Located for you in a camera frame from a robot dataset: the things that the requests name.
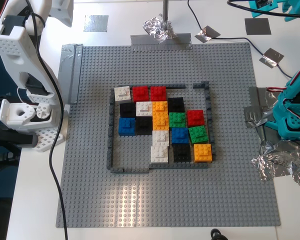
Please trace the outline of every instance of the aluminum foil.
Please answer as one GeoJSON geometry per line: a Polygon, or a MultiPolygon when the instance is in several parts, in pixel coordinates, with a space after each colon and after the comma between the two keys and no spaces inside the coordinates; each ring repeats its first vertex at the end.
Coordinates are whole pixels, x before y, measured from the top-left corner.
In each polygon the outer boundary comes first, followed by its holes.
{"type": "Polygon", "coordinates": [[[256,128],[267,121],[274,121],[273,110],[267,106],[247,106],[244,108],[245,124],[248,128],[256,128]]]}
{"type": "Polygon", "coordinates": [[[273,50],[272,48],[269,48],[262,56],[262,58],[259,59],[260,62],[267,65],[269,68],[274,68],[278,65],[278,63],[284,58],[284,55],[277,52],[276,50],[273,50]]]}
{"type": "Polygon", "coordinates": [[[252,159],[262,181],[291,175],[300,185],[300,141],[281,140],[273,145],[267,141],[264,154],[252,159]]]}
{"type": "Polygon", "coordinates": [[[204,27],[195,37],[200,40],[202,43],[206,43],[213,38],[220,36],[220,33],[215,31],[213,28],[206,26],[204,27]]]}
{"type": "Polygon", "coordinates": [[[162,14],[159,14],[159,17],[161,20],[158,17],[154,17],[145,21],[144,24],[142,24],[143,29],[159,43],[167,39],[176,38],[177,34],[174,32],[171,22],[169,20],[167,21],[165,30],[162,23],[162,14]]]}
{"type": "Polygon", "coordinates": [[[265,101],[268,108],[273,109],[278,102],[279,92],[270,92],[265,90],[265,101]]]}
{"type": "Polygon", "coordinates": [[[267,65],[270,68],[274,68],[278,65],[277,62],[271,60],[269,57],[263,55],[262,58],[260,59],[260,62],[264,63],[265,65],[267,65]]]}

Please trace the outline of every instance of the white table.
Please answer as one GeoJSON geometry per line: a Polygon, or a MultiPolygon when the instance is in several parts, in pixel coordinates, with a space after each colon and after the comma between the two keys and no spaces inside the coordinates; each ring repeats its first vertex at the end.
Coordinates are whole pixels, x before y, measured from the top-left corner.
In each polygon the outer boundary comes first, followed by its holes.
{"type": "MultiPolygon", "coordinates": [[[[249,12],[232,8],[226,0],[191,1],[191,6],[202,25],[211,26],[221,37],[246,37],[244,18],[249,12]]],[[[40,52],[58,75],[63,44],[84,46],[131,45],[130,35],[145,34],[142,23],[162,12],[162,2],[78,3],[74,5],[72,28],[49,18],[42,35],[40,52]],[[108,32],[83,32],[85,15],[109,15],[108,32]]],[[[284,22],[281,17],[269,16],[272,35],[248,36],[265,52],[273,48],[285,57],[280,65],[293,75],[300,69],[300,19],[284,22]]],[[[176,33],[191,33],[192,43],[199,27],[188,9],[186,1],[169,3],[169,20],[176,33]]],[[[230,42],[211,40],[209,43],[230,42]]],[[[258,87],[283,86],[287,78],[277,69],[259,62],[261,57],[251,48],[256,84],[258,87]]],[[[68,119],[64,120],[62,133],[67,133],[68,119]]],[[[65,143],[55,148],[53,162],[61,179],[65,143]]],[[[49,170],[48,152],[32,149],[22,151],[15,186],[7,240],[63,240],[64,230],[56,228],[58,192],[49,170]]],[[[290,176],[274,180],[280,213],[279,227],[219,227],[230,240],[291,240],[300,239],[300,186],[290,176]]],[[[183,240],[210,239],[210,227],[175,228],[70,228],[70,240],[183,240]]]]}

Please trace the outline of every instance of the blue lego brick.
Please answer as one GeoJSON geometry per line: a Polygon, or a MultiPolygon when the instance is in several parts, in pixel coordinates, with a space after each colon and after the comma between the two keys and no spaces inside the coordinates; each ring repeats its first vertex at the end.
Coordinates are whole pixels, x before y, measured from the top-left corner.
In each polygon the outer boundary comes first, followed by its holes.
{"type": "Polygon", "coordinates": [[[119,119],[119,136],[134,136],[136,135],[135,125],[136,119],[134,117],[120,117],[119,119]]]}
{"type": "Polygon", "coordinates": [[[188,128],[187,127],[173,127],[172,128],[172,144],[188,144],[188,128]]]}

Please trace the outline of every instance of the lego baseplate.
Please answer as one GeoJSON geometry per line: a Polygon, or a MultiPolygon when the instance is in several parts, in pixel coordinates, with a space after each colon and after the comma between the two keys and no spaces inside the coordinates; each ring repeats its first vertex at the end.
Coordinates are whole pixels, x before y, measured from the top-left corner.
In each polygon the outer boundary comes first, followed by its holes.
{"type": "MultiPolygon", "coordinates": [[[[68,227],[280,225],[274,184],[261,182],[251,165],[260,143],[256,131],[245,126],[244,107],[251,105],[249,87],[255,85],[248,43],[145,52],[131,46],[84,47],[61,180],[68,227]],[[209,81],[216,147],[208,169],[150,169],[148,174],[107,170],[112,88],[179,83],[190,91],[187,106],[198,101],[190,93],[202,91],[202,79],[209,81]]],[[[140,154],[150,150],[142,141],[134,144],[140,154]]],[[[130,145],[122,143],[127,165],[138,162],[130,145]]],[[[56,226],[63,227],[60,207],[56,226]]]]}

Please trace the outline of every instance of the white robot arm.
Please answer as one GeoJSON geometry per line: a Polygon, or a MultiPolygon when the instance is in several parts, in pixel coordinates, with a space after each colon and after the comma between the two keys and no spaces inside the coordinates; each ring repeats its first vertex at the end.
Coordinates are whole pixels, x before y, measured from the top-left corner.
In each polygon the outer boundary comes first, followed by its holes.
{"type": "MultiPolygon", "coordinates": [[[[29,0],[33,12],[46,21],[49,14],[67,26],[72,24],[73,0],[29,0]]],[[[60,118],[55,88],[37,56],[31,36],[35,34],[33,19],[26,0],[9,0],[0,16],[0,56],[6,71],[35,105],[9,103],[4,100],[0,120],[17,131],[35,131],[56,127],[60,118]]],[[[36,19],[37,34],[44,22],[36,19]]],[[[56,76],[45,64],[56,83],[56,76]]]]}

